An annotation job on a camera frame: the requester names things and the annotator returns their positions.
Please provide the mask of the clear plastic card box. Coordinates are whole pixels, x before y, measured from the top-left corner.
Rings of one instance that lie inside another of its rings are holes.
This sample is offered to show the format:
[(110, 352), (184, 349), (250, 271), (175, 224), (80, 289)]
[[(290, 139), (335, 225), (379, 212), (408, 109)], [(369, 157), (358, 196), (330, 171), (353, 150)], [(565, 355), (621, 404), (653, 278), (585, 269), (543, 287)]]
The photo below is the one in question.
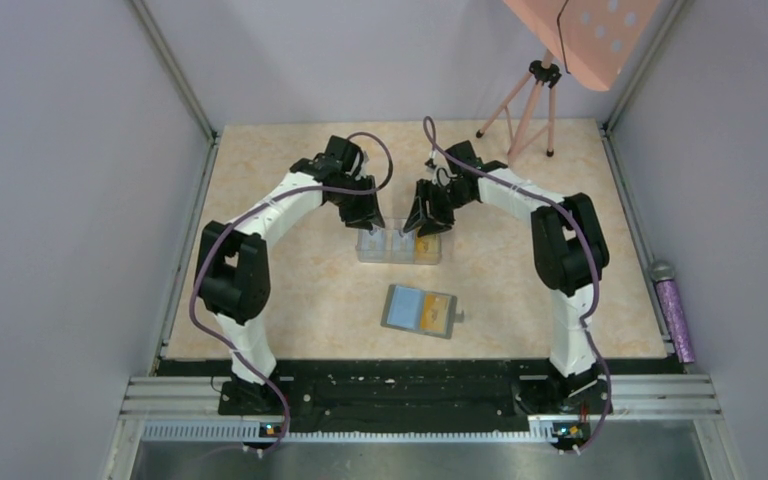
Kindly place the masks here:
[(404, 219), (386, 218), (385, 226), (359, 230), (355, 247), (361, 263), (436, 265), (442, 260), (439, 235), (417, 237), (401, 229)]

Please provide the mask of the grey card holder wallet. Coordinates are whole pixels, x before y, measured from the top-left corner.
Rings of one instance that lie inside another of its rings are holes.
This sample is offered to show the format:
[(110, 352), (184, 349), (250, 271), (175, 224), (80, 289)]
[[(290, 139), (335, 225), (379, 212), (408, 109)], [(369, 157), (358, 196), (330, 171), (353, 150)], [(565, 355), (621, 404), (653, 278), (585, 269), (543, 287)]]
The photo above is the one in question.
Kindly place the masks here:
[[(424, 332), (420, 329), (420, 314), (424, 296), (427, 293), (449, 295), (452, 297), (451, 307), (449, 310), (448, 331), (444, 335), (432, 334), (429, 332)], [(458, 298), (454, 295), (423, 290), (405, 285), (391, 284), (388, 287), (385, 297), (380, 325), (383, 328), (398, 330), (402, 332), (435, 338), (450, 339), (453, 335), (454, 326), (458, 323), (462, 323), (464, 319), (465, 312), (458, 306)]]

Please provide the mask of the yellow credit card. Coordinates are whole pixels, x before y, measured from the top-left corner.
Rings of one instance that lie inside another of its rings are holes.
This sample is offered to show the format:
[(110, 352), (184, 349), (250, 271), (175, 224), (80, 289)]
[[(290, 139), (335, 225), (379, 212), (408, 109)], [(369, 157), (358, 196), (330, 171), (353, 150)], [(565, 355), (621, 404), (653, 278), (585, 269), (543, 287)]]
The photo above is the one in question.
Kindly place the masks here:
[(449, 310), (452, 297), (436, 293), (427, 293), (424, 296), (420, 314), (420, 329), (437, 335), (444, 335), (448, 331)]

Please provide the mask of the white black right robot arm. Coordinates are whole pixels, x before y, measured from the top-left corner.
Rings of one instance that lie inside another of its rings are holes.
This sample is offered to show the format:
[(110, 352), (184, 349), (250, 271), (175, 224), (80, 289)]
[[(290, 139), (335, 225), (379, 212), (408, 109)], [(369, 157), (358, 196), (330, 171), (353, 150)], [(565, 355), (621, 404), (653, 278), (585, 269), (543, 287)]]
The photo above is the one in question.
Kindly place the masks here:
[(417, 181), (404, 231), (418, 237), (447, 232), (456, 210), (473, 202), (496, 207), (529, 227), (535, 270), (552, 298), (553, 371), (546, 397), (554, 409), (574, 411), (601, 373), (589, 326), (610, 253), (592, 199), (547, 191), (501, 161), (484, 162), (469, 141), (443, 155), (446, 179)]

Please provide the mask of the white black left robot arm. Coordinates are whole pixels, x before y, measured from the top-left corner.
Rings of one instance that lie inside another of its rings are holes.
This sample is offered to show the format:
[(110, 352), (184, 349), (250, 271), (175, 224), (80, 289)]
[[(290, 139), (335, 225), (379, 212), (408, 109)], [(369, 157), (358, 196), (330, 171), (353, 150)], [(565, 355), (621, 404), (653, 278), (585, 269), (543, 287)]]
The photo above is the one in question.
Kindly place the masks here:
[(245, 213), (202, 229), (190, 320), (228, 348), (233, 377), (245, 384), (243, 401), (257, 413), (274, 410), (281, 397), (280, 386), (270, 378), (277, 360), (261, 316), (271, 293), (269, 251), (327, 203), (350, 229), (384, 227), (377, 198), (382, 187), (366, 172), (367, 161), (352, 137), (332, 136), (323, 152), (292, 164)]

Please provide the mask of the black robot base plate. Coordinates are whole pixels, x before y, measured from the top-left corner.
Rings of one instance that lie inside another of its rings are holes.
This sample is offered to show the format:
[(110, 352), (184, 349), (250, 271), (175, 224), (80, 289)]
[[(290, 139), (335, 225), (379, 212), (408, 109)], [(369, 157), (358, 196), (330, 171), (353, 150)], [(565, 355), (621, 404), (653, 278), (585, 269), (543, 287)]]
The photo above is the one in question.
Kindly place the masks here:
[(230, 376), (227, 360), (163, 361), (160, 377), (205, 375), (222, 415), (289, 412), (290, 432), (490, 433), (539, 415), (595, 421), (613, 411), (594, 367), (564, 379), (546, 360), (281, 360), (274, 389)]

